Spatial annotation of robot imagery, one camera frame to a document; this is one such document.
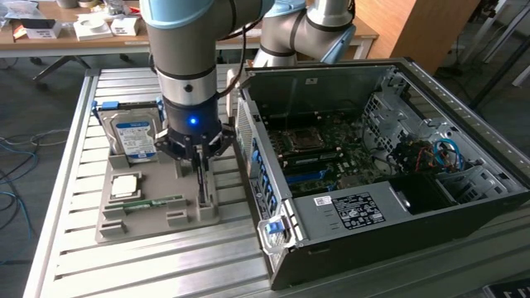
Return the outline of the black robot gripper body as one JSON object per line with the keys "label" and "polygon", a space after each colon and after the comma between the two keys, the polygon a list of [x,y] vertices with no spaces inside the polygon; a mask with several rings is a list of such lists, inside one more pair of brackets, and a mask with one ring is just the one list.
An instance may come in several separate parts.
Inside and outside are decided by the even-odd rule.
{"label": "black robot gripper body", "polygon": [[222,123],[219,120],[218,99],[186,106],[165,99],[169,121],[170,151],[182,159],[194,157],[195,146],[207,146],[206,156],[221,148]]}

